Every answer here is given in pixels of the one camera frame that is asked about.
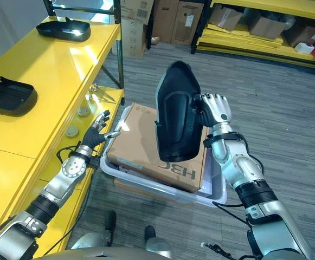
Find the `gray carpet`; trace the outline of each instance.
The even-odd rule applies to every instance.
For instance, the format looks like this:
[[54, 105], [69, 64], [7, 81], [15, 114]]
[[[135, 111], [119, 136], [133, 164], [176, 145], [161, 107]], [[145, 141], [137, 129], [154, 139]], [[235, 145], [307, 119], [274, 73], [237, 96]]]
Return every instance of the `gray carpet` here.
[[[250, 152], [266, 167], [266, 179], [307, 237], [315, 257], [315, 70], [228, 55], [189, 54], [188, 47], [160, 43], [141, 60], [124, 58], [126, 105], [155, 106], [155, 90], [170, 63], [191, 65], [203, 92], [225, 95], [233, 128], [244, 134]], [[105, 66], [117, 77], [117, 59]], [[97, 83], [115, 87], [100, 72]], [[238, 203], [228, 188], [227, 203]], [[219, 209], [165, 202], [118, 190], [98, 171], [87, 207], [69, 246], [88, 232], [104, 229], [107, 210], [117, 213], [114, 246], [144, 247], [144, 227], [174, 248], [176, 259], [222, 259], [201, 242], [219, 244], [233, 257], [250, 254], [247, 227]], [[232, 209], [244, 217], [243, 209]]]

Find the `small metal part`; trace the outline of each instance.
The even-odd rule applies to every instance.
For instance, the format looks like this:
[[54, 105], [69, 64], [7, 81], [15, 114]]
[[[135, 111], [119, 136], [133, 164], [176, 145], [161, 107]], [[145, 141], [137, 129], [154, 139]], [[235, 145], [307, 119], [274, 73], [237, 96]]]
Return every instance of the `small metal part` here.
[[76, 149], [77, 153], [81, 153], [87, 157], [90, 157], [93, 153], [93, 150], [91, 148], [89, 148], [86, 145], [80, 145], [77, 149]]
[[84, 173], [85, 162], [75, 156], [71, 156], [62, 164], [62, 173], [69, 178], [75, 178]]
[[114, 102], [115, 102], [115, 99], [114, 99], [112, 96], [110, 96], [109, 94], [107, 94], [104, 90], [98, 88], [98, 91], [99, 91], [103, 96], [105, 96], [106, 98], [109, 98], [111, 101], [114, 101]]
[[78, 116], [81, 118], [85, 118], [90, 114], [90, 109], [88, 107], [79, 107]]
[[77, 126], [69, 126], [66, 131], [66, 136], [69, 138], [76, 137], [79, 134], [79, 129]]
[[265, 215], [260, 209], [259, 205], [253, 205], [245, 209], [245, 214], [250, 214], [253, 219], [263, 218]]
[[105, 140], [108, 140], [110, 138], [118, 137], [120, 135], [120, 131], [114, 131], [110, 132], [104, 135]]
[[90, 86], [89, 90], [90, 90], [90, 91], [94, 91], [94, 92], [98, 91], [98, 90], [99, 90], [98, 84], [97, 84], [97, 83], [93, 83], [93, 84]]

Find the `black cable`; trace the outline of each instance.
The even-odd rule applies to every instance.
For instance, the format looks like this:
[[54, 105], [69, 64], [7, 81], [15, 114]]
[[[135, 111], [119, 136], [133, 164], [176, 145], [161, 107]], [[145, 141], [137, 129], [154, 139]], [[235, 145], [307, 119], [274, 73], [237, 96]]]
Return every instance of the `black cable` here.
[[[208, 247], [209, 249], [212, 249], [212, 251], [214, 251], [215, 253], [219, 254], [219, 255], [222, 255], [223, 257], [229, 259], [229, 260], [236, 260], [235, 258], [232, 257], [232, 255], [230, 253], [227, 253], [225, 252], [219, 245], [215, 244], [215, 245], [210, 245], [210, 244], [205, 244], [205, 243], [202, 243], [201, 245], [202, 247], [203, 246], [206, 246]], [[256, 259], [255, 256], [249, 256], [249, 255], [244, 255], [244, 256], [241, 256], [238, 260], [243, 260], [245, 258], [254, 258]]]
[[76, 226], [76, 224], [79, 222], [82, 214], [84, 213], [85, 211], [85, 208], [86, 208], [86, 205], [87, 205], [87, 202], [88, 202], [88, 198], [90, 197], [90, 191], [91, 191], [91, 184], [92, 184], [92, 177], [93, 175], [91, 175], [91, 180], [90, 180], [90, 184], [89, 184], [89, 187], [88, 187], [88, 190], [87, 190], [87, 194], [86, 194], [86, 199], [85, 199], [85, 202], [83, 204], [83, 207], [82, 207], [82, 210], [80, 212], [80, 214], [78, 215], [74, 225], [67, 231], [67, 233], [65, 233], [65, 235], [63, 237], [61, 237], [48, 251], [46, 251], [46, 253], [43, 255], [47, 255], [51, 250], [53, 250], [55, 248], [55, 246], [57, 246], [65, 237], [68, 236], [69, 233], [71, 233], [71, 231], [74, 229], [74, 227]]
[[245, 258], [254, 258], [254, 259], [255, 259], [254, 256], [247, 256], [247, 255], [244, 255], [244, 256], [241, 256], [238, 260], [243, 260], [243, 259], [245, 259]]
[[67, 146], [67, 147], [64, 147], [64, 148], [61, 148], [57, 151], [56, 153], [56, 157], [58, 158], [58, 160], [61, 162], [61, 164], [63, 164], [63, 160], [61, 158], [61, 152], [64, 151], [64, 150], [71, 150], [73, 151], [71, 148], [76, 148], [76, 145], [72, 145], [72, 146]]
[[213, 201], [213, 204], [214, 204], [215, 206], [217, 206], [220, 210], [226, 212], [227, 214], [229, 214], [229, 215], [231, 215], [232, 217], [236, 218], [236, 219], [239, 220], [240, 222], [243, 222], [244, 224], [248, 225], [249, 228], [252, 227], [247, 221], [241, 219], [240, 217], [237, 217], [237, 216], [234, 215], [233, 213], [231, 213], [231, 212], [229, 212], [228, 210], [226, 210], [226, 209], [224, 209], [223, 207], [221, 207], [221, 206], [219, 205], [219, 203]]
[[220, 205], [222, 207], [243, 207], [243, 204], [221, 204], [219, 202], [216, 202], [216, 205]]

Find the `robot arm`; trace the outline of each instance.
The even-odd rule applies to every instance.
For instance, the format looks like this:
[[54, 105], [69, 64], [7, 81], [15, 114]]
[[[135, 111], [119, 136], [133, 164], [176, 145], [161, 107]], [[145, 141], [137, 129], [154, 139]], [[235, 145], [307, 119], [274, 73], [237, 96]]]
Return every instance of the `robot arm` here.
[[32, 259], [38, 249], [35, 238], [39, 238], [47, 229], [47, 224], [64, 205], [75, 186], [86, 174], [96, 145], [120, 132], [99, 134], [109, 119], [109, 111], [101, 113], [87, 130], [81, 145], [70, 153], [58, 174], [44, 187], [39, 196], [31, 202], [25, 211], [8, 219], [0, 228], [0, 259]]
[[213, 129], [213, 137], [205, 144], [212, 147], [213, 157], [237, 192], [252, 224], [247, 235], [253, 254], [264, 259], [275, 259], [272, 257], [277, 254], [281, 259], [291, 259], [288, 255], [299, 254], [312, 260], [312, 251], [293, 217], [266, 183], [260, 165], [248, 153], [243, 136], [232, 130], [226, 97], [206, 94], [196, 96], [195, 100], [201, 107], [201, 124]]

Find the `cardboard box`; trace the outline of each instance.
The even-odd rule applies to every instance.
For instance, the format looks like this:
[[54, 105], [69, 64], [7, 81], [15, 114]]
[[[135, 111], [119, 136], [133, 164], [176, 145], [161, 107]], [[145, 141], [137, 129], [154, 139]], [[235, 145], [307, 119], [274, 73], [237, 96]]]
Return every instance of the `cardboard box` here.
[[197, 195], [208, 197], [213, 194], [213, 171], [211, 168], [211, 161], [213, 153], [211, 149], [205, 149], [205, 166], [203, 172], [203, 182], [202, 187], [196, 192]]
[[171, 42], [178, 4], [179, 0], [155, 0], [153, 37], [159, 37], [162, 42]]
[[[176, 163], [161, 161], [155, 134], [156, 118], [155, 109], [133, 103], [123, 123], [125, 127], [108, 149], [109, 161], [178, 189], [196, 192], [203, 181], [203, 142], [199, 154], [192, 160]], [[206, 136], [207, 128], [204, 128], [202, 140]]]
[[153, 0], [121, 0], [121, 17], [147, 24]]
[[215, 4], [213, 13], [209, 18], [209, 23], [232, 31], [242, 14], [242, 12], [237, 12], [232, 8], [224, 7], [222, 4]]
[[171, 43], [191, 45], [204, 4], [179, 1]]
[[299, 17], [283, 35], [291, 47], [295, 47], [300, 42], [312, 45], [315, 42], [315, 21]]
[[256, 9], [252, 10], [248, 18], [248, 29], [253, 35], [275, 39], [282, 33], [285, 27], [286, 23], [264, 18], [260, 11]]
[[[146, 48], [146, 25], [121, 19], [123, 56], [139, 59], [143, 56]], [[112, 47], [113, 54], [117, 54], [116, 43]]]

